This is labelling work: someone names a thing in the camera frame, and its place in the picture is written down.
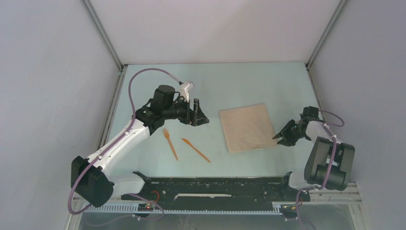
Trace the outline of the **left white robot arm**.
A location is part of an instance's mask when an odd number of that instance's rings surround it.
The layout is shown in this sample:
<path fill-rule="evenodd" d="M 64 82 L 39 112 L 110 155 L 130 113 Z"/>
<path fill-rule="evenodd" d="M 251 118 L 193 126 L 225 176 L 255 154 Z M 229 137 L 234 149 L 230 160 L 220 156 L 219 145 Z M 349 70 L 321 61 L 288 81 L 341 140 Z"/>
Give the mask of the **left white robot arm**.
<path fill-rule="evenodd" d="M 190 108 L 190 81 L 180 84 L 178 90 L 168 85 L 155 89 L 153 98 L 135 111 L 129 123 L 111 141 L 87 158 L 77 156 L 71 163 L 72 192 L 83 197 L 89 205 L 101 207 L 114 195 L 133 193 L 139 199 L 151 195 L 148 178 L 140 172 L 113 178 L 115 165 L 136 145 L 162 127 L 166 120 L 197 127 L 209 123 L 197 98 Z"/>

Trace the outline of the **beige cloth napkin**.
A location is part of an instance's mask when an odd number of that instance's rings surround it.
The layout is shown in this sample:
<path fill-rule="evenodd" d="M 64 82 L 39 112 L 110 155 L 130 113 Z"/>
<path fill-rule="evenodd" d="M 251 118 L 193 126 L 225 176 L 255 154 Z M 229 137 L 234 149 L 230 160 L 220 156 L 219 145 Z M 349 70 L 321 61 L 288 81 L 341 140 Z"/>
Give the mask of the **beige cloth napkin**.
<path fill-rule="evenodd" d="M 264 103 L 219 112 L 229 153 L 277 145 L 276 135 Z"/>

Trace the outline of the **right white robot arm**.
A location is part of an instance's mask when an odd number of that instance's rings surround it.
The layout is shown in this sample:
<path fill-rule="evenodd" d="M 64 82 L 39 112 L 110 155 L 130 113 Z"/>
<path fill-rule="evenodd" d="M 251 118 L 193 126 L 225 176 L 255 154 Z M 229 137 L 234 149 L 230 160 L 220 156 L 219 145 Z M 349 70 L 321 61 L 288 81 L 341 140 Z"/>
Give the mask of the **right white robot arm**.
<path fill-rule="evenodd" d="M 279 186 L 279 196 L 284 200 L 293 199 L 299 189 L 343 191 L 348 186 L 355 148 L 339 140 L 330 130 L 330 123 L 319 118 L 319 113 L 316 107 L 305 107 L 299 121 L 288 121 L 273 137 L 279 145 L 287 147 L 302 138 L 313 143 L 304 170 L 287 173 L 287 182 Z"/>

